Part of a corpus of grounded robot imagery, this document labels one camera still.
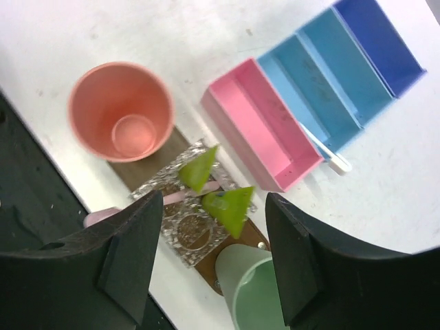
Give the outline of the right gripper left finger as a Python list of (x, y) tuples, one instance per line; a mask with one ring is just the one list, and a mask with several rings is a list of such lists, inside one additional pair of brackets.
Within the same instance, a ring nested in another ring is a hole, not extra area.
[(2, 329), (139, 329), (162, 225), (163, 196), (37, 250), (1, 254)]

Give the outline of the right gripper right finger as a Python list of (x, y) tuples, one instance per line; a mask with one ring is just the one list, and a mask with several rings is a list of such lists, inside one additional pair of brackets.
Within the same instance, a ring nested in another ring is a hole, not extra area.
[(272, 192), (265, 218), (289, 328), (439, 328), (438, 248), (405, 254), (367, 243)]

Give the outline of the pink toothbrush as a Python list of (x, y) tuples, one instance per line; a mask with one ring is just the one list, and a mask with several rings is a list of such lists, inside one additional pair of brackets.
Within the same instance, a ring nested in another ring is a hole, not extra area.
[[(184, 201), (189, 197), (198, 197), (203, 196), (208, 193), (214, 192), (220, 188), (220, 185), (217, 181), (209, 181), (207, 182), (200, 192), (195, 192), (189, 188), (180, 190), (179, 192), (174, 192), (170, 195), (167, 195), (163, 198), (164, 205), (167, 206), (169, 204), (175, 204), (177, 202)], [(88, 214), (83, 220), (83, 226), (88, 228), (108, 217), (113, 216), (114, 214), (120, 211), (119, 208), (107, 208), (104, 210), (99, 210), (97, 212), (93, 212)]]

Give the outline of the green plastic cup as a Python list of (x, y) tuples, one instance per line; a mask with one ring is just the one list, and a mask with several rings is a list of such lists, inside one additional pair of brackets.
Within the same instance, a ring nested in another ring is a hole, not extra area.
[(271, 252), (233, 244), (223, 249), (215, 272), (235, 329), (287, 329)]

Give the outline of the clear textured plastic box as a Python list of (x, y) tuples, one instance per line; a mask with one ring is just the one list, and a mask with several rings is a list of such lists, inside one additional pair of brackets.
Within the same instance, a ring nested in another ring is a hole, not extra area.
[[(208, 150), (203, 140), (191, 144), (152, 178), (136, 188), (130, 197), (136, 201), (152, 190), (163, 195), (179, 193), (186, 187), (178, 178), (178, 170)], [(196, 266), (208, 253), (223, 243), (230, 234), (201, 205), (201, 197), (191, 197), (164, 206), (161, 233), (164, 240), (188, 267)]]

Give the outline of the white toothbrush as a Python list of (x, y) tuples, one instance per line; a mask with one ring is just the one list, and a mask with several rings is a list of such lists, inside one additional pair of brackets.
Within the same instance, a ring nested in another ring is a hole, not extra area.
[(338, 175), (346, 175), (351, 172), (352, 165), (340, 154), (334, 153), (327, 146), (325, 146), (309, 129), (300, 123), (303, 131), (307, 134), (308, 138), (319, 148), (325, 155), (328, 156), (329, 167), (335, 171)]

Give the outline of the yellow-green toothpaste tube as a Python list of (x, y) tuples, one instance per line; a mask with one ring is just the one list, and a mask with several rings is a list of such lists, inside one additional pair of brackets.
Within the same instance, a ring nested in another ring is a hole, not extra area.
[(178, 172), (180, 181), (191, 190), (200, 193), (210, 176), (217, 149), (218, 146), (211, 147), (184, 165)]
[(209, 192), (202, 198), (201, 204), (203, 209), (223, 225), (234, 239), (238, 239), (247, 219), (253, 193), (253, 186)]

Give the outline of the pink plastic cup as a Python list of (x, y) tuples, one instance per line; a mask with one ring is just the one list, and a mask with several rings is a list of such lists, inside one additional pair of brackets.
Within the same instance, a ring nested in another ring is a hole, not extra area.
[(67, 105), (78, 141), (109, 162), (144, 159), (165, 145), (175, 125), (175, 105), (162, 80), (147, 68), (110, 62), (86, 72)]

